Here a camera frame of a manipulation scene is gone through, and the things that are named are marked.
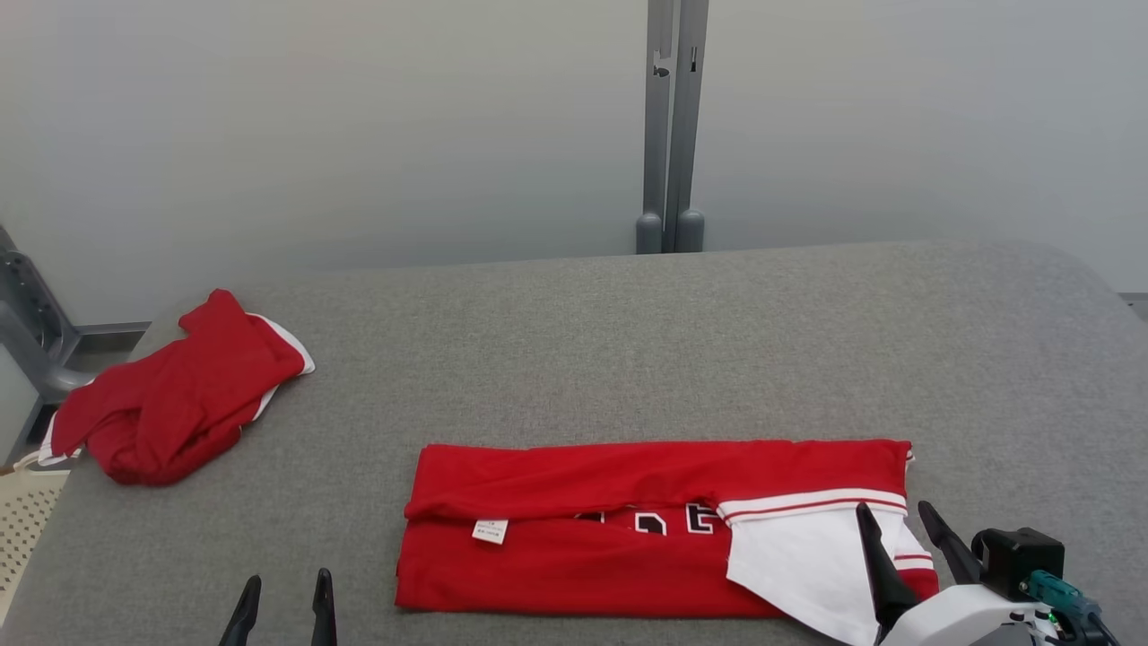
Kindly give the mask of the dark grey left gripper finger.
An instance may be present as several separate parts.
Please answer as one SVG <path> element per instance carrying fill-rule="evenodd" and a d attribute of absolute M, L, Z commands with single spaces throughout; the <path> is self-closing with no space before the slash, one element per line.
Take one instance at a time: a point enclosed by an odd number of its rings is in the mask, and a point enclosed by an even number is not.
<path fill-rule="evenodd" d="M 338 624 L 334 604 L 332 573 L 320 568 L 313 592 L 313 630 L 312 646 L 335 646 L 338 644 Z"/>
<path fill-rule="evenodd" d="M 248 635 L 254 629 L 261 601 L 262 579 L 259 575 L 253 575 L 238 598 L 235 608 L 227 622 L 219 646 L 245 646 L 248 643 Z"/>

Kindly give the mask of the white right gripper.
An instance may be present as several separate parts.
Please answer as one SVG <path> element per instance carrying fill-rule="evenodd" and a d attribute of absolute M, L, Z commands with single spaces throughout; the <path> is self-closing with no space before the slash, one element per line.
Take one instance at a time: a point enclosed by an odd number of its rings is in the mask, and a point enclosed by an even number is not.
<path fill-rule="evenodd" d="M 858 535 L 878 624 L 877 645 L 1049 645 L 1057 637 L 1052 612 L 1055 602 L 1066 601 L 1066 583 L 1024 584 L 1022 591 L 1035 597 L 1022 601 L 996 594 L 980 584 L 980 560 L 934 506 L 922 500 L 918 515 L 957 584 L 926 601 L 901 578 L 868 504 L 858 503 Z"/>

